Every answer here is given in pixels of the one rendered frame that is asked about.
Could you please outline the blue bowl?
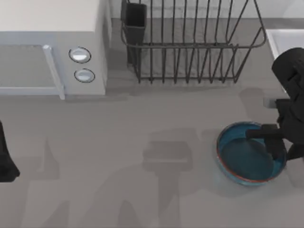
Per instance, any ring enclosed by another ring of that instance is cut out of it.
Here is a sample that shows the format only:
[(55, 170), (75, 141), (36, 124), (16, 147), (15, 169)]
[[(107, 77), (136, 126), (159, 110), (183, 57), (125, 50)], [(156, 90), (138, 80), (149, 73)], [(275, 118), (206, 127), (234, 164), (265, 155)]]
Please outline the blue bowl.
[(264, 139), (247, 139), (246, 130), (259, 129), (256, 122), (236, 122), (225, 127), (216, 142), (217, 161), (234, 182), (260, 186), (278, 177), (287, 161), (273, 161), (264, 152)]

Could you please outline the white sink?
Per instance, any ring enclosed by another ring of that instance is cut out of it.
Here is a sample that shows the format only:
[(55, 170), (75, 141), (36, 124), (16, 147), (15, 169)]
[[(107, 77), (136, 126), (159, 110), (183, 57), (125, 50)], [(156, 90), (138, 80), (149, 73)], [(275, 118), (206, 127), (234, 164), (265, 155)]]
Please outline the white sink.
[(271, 70), (281, 86), (264, 98), (270, 103), (289, 98), (293, 79), (304, 90), (304, 29), (268, 29), (266, 34), (274, 57)]

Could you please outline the black cutlery holder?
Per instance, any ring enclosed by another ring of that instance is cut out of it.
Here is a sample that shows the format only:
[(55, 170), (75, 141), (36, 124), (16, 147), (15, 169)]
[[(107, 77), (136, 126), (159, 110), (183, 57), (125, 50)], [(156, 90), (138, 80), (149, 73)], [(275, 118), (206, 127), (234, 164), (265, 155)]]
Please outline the black cutlery holder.
[(127, 46), (128, 64), (137, 64), (137, 51), (140, 49), (134, 46), (141, 46), (147, 22), (147, 5), (142, 3), (131, 3), (129, 0), (122, 0), (121, 21), (123, 33)]

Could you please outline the small round microwave knob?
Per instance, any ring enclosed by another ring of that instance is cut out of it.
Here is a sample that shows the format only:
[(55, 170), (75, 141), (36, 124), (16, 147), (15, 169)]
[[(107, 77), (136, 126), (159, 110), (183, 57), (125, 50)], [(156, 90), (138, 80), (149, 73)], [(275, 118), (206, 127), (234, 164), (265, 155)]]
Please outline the small round microwave knob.
[(93, 71), (87, 68), (83, 68), (74, 72), (74, 77), (77, 81), (81, 83), (91, 83), (95, 79), (95, 74)]

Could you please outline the large round microwave knob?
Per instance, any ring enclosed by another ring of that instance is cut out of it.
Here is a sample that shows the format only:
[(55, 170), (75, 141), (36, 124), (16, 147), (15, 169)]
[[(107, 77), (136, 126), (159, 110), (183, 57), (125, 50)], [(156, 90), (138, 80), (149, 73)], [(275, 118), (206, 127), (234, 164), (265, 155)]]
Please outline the large round microwave knob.
[(76, 63), (84, 64), (90, 61), (91, 53), (84, 47), (76, 47), (69, 50), (69, 57)]

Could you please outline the pale microwave oven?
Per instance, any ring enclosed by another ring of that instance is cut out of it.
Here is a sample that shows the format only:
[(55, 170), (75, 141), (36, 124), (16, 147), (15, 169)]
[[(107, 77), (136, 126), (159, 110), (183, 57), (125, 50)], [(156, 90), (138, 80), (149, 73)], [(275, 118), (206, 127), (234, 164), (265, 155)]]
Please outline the pale microwave oven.
[[(0, 0), (0, 45), (50, 45), (66, 97), (105, 95), (111, 36), (109, 0)], [(89, 62), (71, 60), (76, 47), (89, 50)], [(75, 79), (83, 68), (93, 82)]]

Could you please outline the microwave glass door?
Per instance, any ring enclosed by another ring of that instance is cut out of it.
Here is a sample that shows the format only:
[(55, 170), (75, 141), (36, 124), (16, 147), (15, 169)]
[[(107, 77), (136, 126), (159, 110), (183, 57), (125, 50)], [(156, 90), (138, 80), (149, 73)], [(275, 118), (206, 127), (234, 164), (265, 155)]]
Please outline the microwave glass door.
[(0, 45), (0, 95), (59, 95), (49, 46)]

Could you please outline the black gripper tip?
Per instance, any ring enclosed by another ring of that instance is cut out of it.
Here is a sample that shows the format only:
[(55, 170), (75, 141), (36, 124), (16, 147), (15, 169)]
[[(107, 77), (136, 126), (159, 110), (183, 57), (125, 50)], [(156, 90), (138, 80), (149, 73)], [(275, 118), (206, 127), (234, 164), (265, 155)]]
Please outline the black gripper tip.
[(0, 183), (13, 182), (19, 176), (20, 171), (10, 156), (3, 125), (0, 121)]

